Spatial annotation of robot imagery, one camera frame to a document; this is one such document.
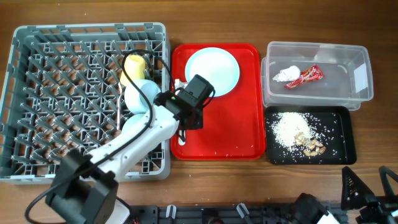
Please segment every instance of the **gray plastic basket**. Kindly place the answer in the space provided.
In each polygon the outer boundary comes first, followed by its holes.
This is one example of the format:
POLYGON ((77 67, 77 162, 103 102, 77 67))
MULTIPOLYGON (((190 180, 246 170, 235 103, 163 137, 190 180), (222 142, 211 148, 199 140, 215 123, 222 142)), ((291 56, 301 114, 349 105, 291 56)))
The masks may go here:
MULTIPOLYGON (((121 54, 132 49, 151 50, 170 65, 170 42, 158 22, 17 28, 0 102, 0 181, 49 184, 69 150, 85 154, 115 138, 114 77, 121 54)), ((163 65, 144 58, 146 76, 168 90, 163 65)), ((133 114, 124 99, 121 105, 123 126, 133 114)), ((169 173, 170 143, 164 141, 124 180, 160 180, 169 173)))

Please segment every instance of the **snack wrapper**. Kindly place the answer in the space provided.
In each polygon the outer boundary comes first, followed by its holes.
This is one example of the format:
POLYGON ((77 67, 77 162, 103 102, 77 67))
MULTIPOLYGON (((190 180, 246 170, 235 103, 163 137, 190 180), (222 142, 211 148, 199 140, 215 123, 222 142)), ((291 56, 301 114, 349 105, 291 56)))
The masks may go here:
POLYGON ((298 79, 292 81, 291 83, 286 84, 285 88, 288 90, 291 90, 296 86, 303 85, 303 83, 317 81, 317 80, 323 78, 324 76, 325 75, 320 70, 318 65, 312 65, 310 68, 304 70, 300 74, 298 79))

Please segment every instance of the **clear plastic bin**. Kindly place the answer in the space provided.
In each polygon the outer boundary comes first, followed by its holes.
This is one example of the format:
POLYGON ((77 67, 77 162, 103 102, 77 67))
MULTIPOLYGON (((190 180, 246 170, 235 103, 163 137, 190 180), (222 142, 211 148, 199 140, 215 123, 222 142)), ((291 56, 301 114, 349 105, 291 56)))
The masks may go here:
POLYGON ((345 106, 358 110, 373 98, 373 76, 365 47, 303 42, 271 42, 261 63, 265 106, 290 104, 345 106), (321 80, 288 90, 288 82, 272 78, 292 65, 303 71, 318 65, 325 74, 321 80))

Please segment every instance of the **yellow cup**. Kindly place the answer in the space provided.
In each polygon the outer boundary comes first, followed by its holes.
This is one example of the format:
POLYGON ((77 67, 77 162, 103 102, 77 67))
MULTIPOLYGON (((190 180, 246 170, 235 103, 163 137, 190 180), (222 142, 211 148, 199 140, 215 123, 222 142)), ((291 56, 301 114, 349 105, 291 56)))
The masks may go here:
MULTIPOLYGON (((124 69, 126 70, 127 75, 131 78, 131 80, 135 80, 138 78, 145 79, 145 60, 139 55, 129 55, 124 63, 124 69)), ((120 82, 125 86, 130 85, 130 82, 124 72, 122 72, 120 82)))

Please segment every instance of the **wooden table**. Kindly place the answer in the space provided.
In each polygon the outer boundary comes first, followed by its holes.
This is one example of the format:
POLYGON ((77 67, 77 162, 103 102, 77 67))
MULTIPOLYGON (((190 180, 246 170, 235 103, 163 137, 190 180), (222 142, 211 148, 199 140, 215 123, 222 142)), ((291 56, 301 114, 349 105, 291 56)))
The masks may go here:
MULTIPOLYGON (((12 33, 22 25, 159 21, 167 28, 172 48, 193 42, 249 42, 261 57, 273 40, 362 45, 369 51, 374 98, 351 113, 358 153, 351 168, 376 195, 384 194, 378 168, 385 165, 398 172, 397 2, 64 1, 0 5, 1 79, 12 33)), ((132 205, 158 206, 292 202, 302 192, 320 200, 340 201, 341 168, 273 166, 265 157, 244 162, 173 159, 166 180, 123 183, 118 195, 132 205)), ((0 184, 0 223, 25 223, 26 206, 47 188, 0 184)), ((59 220, 44 203, 32 214, 43 222, 59 220)))

